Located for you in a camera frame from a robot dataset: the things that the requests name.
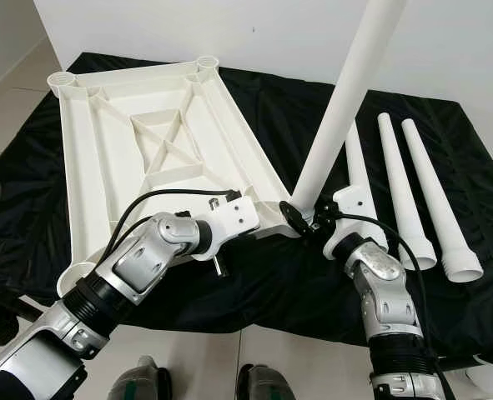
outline green object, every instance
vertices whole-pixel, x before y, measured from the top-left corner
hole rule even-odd
[[[135,381],[129,381],[126,385],[126,393],[123,395],[123,400],[135,400],[136,392],[137,383]]]
[[[270,400],[283,400],[281,393],[276,386],[270,387]]]

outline black connector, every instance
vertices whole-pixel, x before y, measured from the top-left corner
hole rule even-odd
[[[237,200],[241,198],[243,195],[240,193],[240,190],[231,190],[229,194],[226,194],[226,202],[231,202],[233,200]]]
[[[424,339],[410,333],[372,337],[370,361],[374,375],[422,373],[433,375],[435,369],[428,356]]]
[[[302,213],[288,202],[279,202],[279,210],[291,228],[302,236],[310,236],[314,230],[302,218]]]
[[[176,217],[192,217],[192,215],[190,215],[190,211],[189,210],[179,211],[179,212],[175,213],[174,215]]]
[[[199,231],[198,246],[191,252],[192,254],[202,254],[209,250],[213,241],[213,233],[208,223],[202,220],[196,220]]]
[[[64,306],[85,325],[104,337],[133,310],[134,305],[92,271],[63,297]]]
[[[352,255],[356,248],[366,242],[373,242],[370,237],[364,239],[358,233],[351,233],[344,239],[342,239],[337,246],[333,249],[332,255],[340,260],[342,263],[346,263],[348,258]]]

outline white wall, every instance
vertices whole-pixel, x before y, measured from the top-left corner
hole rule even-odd
[[[0,0],[0,79],[45,36],[33,0]]]
[[[82,51],[333,83],[365,0],[34,0],[64,68]],[[456,100],[493,156],[493,1],[411,0],[373,88]]]

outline tiled floor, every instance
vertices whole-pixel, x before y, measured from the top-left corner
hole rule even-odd
[[[59,69],[46,40],[0,84],[0,152],[48,90],[46,76]],[[170,369],[177,399],[232,399],[236,372],[244,363],[279,369],[298,399],[373,398],[366,348],[256,326],[225,335],[120,327],[98,358],[87,363],[89,379],[76,398],[105,399],[114,379],[141,354]],[[462,377],[449,378],[459,399],[489,398]]]

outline floor tile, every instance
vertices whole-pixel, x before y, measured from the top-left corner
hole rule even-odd
[[[13,140],[44,95],[44,92],[21,89],[0,92],[0,152]]]
[[[46,78],[52,73],[61,71],[57,56],[52,44],[47,38],[3,79],[3,86],[7,88],[21,88],[49,91]]]
[[[174,399],[231,400],[238,352],[238,332],[216,335],[122,326],[97,358],[86,363],[89,378],[76,399],[105,399],[116,378],[148,354],[172,374]]]

